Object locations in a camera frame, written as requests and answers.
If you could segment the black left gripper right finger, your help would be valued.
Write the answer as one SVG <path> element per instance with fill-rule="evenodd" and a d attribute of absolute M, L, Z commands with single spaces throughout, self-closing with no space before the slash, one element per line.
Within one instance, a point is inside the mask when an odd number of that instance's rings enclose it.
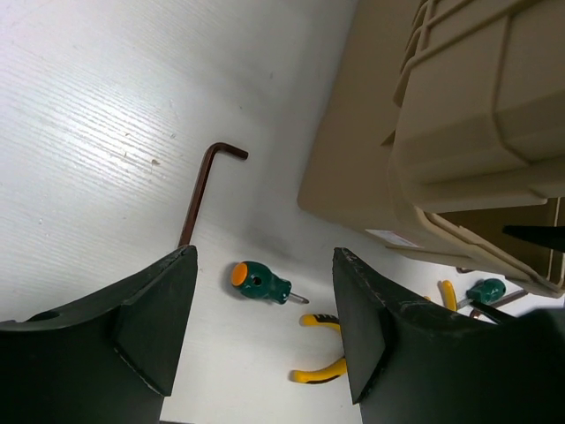
<path fill-rule="evenodd" d="M 563 422 L 562 309 L 482 322 L 389 280 L 346 248 L 334 251 L 332 273 L 363 422 Z"/>

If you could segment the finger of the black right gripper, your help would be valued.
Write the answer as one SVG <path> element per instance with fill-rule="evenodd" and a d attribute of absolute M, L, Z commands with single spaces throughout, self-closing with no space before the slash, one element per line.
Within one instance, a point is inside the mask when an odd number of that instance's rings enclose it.
<path fill-rule="evenodd" d="M 495 307 L 478 302 L 476 300 L 473 300 L 470 303 L 470 306 L 472 307 L 470 318 L 476 320 L 480 316 L 485 316 L 486 319 L 490 320 L 494 324 L 502 324 L 506 322 L 512 322 L 515 320 L 515 317 L 513 315 L 506 314 Z"/>
<path fill-rule="evenodd" d="M 564 226 L 506 225 L 502 232 L 515 239 L 565 252 Z"/>

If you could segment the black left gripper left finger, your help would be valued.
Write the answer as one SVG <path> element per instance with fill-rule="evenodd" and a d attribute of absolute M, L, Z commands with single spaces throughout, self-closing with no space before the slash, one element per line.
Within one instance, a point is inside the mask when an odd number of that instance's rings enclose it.
<path fill-rule="evenodd" d="M 198 272 L 183 246 L 86 297 L 1 324 L 4 423 L 156 423 Z"/>

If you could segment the tan plastic toolbox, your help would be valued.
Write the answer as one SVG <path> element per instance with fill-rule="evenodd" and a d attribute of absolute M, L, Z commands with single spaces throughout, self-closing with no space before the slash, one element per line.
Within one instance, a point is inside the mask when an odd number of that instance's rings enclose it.
<path fill-rule="evenodd" d="M 419 261 L 564 293 L 564 4 L 361 1 L 298 193 Z"/>

